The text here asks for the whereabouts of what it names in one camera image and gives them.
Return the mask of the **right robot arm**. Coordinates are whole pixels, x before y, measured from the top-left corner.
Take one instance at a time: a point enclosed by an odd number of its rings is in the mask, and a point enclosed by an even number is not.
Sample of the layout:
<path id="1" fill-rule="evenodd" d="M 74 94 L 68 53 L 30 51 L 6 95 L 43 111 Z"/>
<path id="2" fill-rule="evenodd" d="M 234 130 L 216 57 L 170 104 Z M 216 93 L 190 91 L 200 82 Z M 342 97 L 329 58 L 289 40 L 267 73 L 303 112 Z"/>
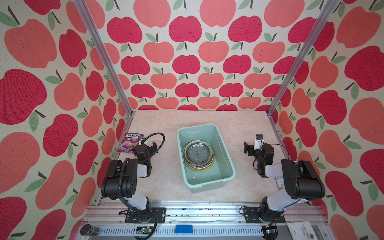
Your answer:
<path id="1" fill-rule="evenodd" d="M 244 153 L 254 157 L 254 166 L 262 178 L 283 179 L 284 186 L 276 194 L 264 197 L 256 208 L 242 207 L 247 223 L 283 223 L 286 208 L 301 200 L 322 199 L 325 186 L 310 161 L 281 160 L 273 164 L 274 148 L 262 141 L 244 143 Z"/>

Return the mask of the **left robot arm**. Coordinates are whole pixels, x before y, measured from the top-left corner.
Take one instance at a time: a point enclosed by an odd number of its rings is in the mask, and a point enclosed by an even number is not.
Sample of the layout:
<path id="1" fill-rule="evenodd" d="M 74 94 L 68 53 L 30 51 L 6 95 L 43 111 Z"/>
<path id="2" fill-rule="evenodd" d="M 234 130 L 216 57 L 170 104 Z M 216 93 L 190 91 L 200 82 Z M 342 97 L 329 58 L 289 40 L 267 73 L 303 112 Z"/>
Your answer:
<path id="1" fill-rule="evenodd" d="M 138 179 L 150 176 L 151 156 L 157 151 L 155 142 L 150 147 L 143 143 L 133 148 L 134 159 L 111 161 L 102 183 L 102 197 L 120 200 L 130 211 L 151 217 L 151 203 L 139 193 L 137 184 Z"/>

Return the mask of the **clear glass plate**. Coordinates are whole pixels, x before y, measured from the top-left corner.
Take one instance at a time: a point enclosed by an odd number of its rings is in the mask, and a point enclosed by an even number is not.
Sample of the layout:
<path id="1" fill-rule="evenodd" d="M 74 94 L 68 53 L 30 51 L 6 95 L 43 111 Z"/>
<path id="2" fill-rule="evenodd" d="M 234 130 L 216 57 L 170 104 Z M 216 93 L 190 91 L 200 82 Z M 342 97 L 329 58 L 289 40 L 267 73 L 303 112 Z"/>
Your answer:
<path id="1" fill-rule="evenodd" d="M 213 149 L 205 141 L 195 140 L 187 144 L 184 149 L 184 160 L 191 165 L 200 167 L 206 165 L 213 157 Z"/>

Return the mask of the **mint green plastic bin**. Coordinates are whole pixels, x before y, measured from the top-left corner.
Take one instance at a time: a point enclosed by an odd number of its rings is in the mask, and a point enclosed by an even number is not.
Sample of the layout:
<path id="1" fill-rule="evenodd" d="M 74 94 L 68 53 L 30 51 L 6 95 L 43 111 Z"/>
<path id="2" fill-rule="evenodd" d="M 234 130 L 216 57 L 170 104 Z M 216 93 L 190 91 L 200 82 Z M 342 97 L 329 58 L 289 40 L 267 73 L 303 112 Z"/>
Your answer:
<path id="1" fill-rule="evenodd" d="M 205 171 L 194 171 L 184 160 L 184 149 L 191 141 L 201 140 L 211 145 L 215 162 Z M 185 185 L 191 193 L 223 187 L 236 177 L 236 170 L 222 134 L 215 124 L 184 127 L 177 131 L 178 151 Z"/>

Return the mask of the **yellow polka dot plate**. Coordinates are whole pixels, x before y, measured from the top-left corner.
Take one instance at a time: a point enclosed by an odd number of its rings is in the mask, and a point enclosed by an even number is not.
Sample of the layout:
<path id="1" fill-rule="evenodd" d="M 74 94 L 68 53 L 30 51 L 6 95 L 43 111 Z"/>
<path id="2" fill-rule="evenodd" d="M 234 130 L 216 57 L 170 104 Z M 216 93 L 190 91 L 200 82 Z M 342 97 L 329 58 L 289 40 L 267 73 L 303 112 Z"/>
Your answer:
<path id="1" fill-rule="evenodd" d="M 189 168 L 193 169 L 194 171 L 205 171 L 206 169 L 211 168 L 213 163 L 215 162 L 215 153 L 213 153 L 212 159 L 206 165 L 203 165 L 200 167 L 196 167 L 196 166 L 191 165 L 187 160 L 185 160 L 185 162 L 186 162 L 187 166 Z"/>

